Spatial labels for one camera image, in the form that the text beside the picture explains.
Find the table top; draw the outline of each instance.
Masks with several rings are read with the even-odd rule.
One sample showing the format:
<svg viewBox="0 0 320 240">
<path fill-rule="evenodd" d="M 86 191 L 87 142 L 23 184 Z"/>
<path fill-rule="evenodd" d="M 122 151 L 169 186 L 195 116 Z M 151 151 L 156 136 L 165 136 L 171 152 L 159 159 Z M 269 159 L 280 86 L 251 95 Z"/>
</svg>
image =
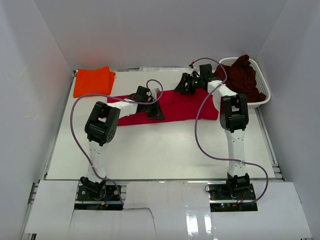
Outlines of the table top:
<svg viewBox="0 0 320 240">
<path fill-rule="evenodd" d="M 182 71 L 130 71 L 117 72 L 112 96 L 136 92 L 147 80 L 159 80 L 164 90 L 172 90 L 181 79 Z M 61 126 L 53 150 L 47 180 L 78 180 L 88 170 L 88 160 L 76 145 L 70 130 L 70 112 L 75 81 L 65 107 Z M 158 87 L 151 82 L 149 87 Z M 89 142 L 85 124 L 97 101 L 104 97 L 85 97 L 75 107 L 73 127 L 85 151 Z M 245 130 L 244 150 L 247 162 L 265 168 L 270 178 L 275 174 L 256 111 L 249 109 L 249 124 Z M 105 172 L 116 180 L 196 180 L 225 179 L 228 162 L 206 157 L 197 147 L 194 120 L 118 126 L 114 139 L 109 143 L 105 156 Z M 198 122 L 198 138 L 202 147 L 212 156 L 227 158 L 228 145 L 224 129 L 218 120 Z M 251 178 L 265 178 L 260 168 L 247 165 Z"/>
</svg>

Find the gray wall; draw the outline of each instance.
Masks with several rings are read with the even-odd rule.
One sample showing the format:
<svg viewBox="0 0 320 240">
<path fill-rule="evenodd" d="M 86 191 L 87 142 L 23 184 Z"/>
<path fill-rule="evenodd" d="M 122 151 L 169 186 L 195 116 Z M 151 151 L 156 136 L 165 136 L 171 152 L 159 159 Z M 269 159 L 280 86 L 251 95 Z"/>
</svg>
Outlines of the gray wall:
<svg viewBox="0 0 320 240">
<path fill-rule="evenodd" d="M 320 2 L 288 0 L 257 61 L 272 94 L 261 110 L 275 154 L 320 240 Z"/>
<path fill-rule="evenodd" d="M 71 69 L 255 59 L 287 0 L 35 0 Z"/>
<path fill-rule="evenodd" d="M 0 0 L 0 239 L 20 238 L 72 72 L 33 0 Z"/>
</svg>

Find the folded orange cloth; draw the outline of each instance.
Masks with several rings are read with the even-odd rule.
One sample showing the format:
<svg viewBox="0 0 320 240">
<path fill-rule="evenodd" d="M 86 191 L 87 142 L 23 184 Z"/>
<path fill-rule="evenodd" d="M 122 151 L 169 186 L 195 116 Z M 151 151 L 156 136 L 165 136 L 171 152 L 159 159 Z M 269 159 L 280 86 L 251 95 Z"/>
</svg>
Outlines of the folded orange cloth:
<svg viewBox="0 0 320 240">
<path fill-rule="evenodd" d="M 85 94 L 110 95 L 115 81 L 115 72 L 108 66 L 96 70 L 79 69 L 76 74 L 73 97 Z"/>
</svg>

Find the white laundry basket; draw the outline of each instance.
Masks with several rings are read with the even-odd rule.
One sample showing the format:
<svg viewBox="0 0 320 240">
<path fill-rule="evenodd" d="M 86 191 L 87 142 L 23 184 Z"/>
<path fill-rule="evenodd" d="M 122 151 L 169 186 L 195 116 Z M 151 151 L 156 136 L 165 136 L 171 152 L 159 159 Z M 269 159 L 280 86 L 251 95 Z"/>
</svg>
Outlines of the white laundry basket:
<svg viewBox="0 0 320 240">
<path fill-rule="evenodd" d="M 238 57 L 227 57 L 223 58 L 219 61 L 219 63 L 227 66 L 231 66 L 234 64 L 234 62 L 238 59 Z M 251 58 L 249 59 L 249 62 L 251 63 L 250 66 L 253 67 L 255 70 L 255 80 L 256 80 L 256 88 L 259 90 L 260 93 L 263 93 L 266 95 L 266 98 L 264 101 L 259 101 L 259 102 L 248 102 L 248 109 L 254 109 L 259 107 L 261 104 L 265 104 L 270 100 L 270 90 L 268 88 L 267 82 L 262 75 L 262 72 L 256 63 L 256 61 L 252 60 Z"/>
</svg>

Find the dark red cloth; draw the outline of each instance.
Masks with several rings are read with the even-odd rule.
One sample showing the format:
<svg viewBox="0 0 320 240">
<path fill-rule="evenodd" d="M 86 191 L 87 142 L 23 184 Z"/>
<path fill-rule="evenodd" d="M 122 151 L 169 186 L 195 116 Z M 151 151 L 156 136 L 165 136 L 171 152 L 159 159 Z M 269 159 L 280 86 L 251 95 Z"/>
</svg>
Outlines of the dark red cloth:
<svg viewBox="0 0 320 240">
<path fill-rule="evenodd" d="M 225 85 L 237 94 L 245 94 L 248 103 L 262 102 L 266 100 L 266 95 L 260 93 L 256 88 L 256 71 L 250 66 L 249 56 L 239 57 L 232 66 L 223 65 L 227 80 Z M 222 80 L 225 79 L 224 71 L 218 65 L 214 74 Z"/>
<path fill-rule="evenodd" d="M 156 124 L 196 119 L 199 107 L 207 95 L 208 93 L 203 89 L 197 89 L 194 95 L 181 95 L 179 92 L 174 92 L 173 90 L 164 91 L 159 103 L 165 116 L 165 120 L 149 119 L 146 112 L 139 112 L 134 115 L 120 118 L 118 126 Z M 128 97 L 128 95 L 117 96 L 117 98 L 120 99 L 125 99 L 126 97 Z M 117 101 L 111 98 L 108 99 L 108 103 L 114 102 Z M 199 119 L 217 120 L 217 118 L 218 111 L 210 97 L 204 104 Z"/>
</svg>

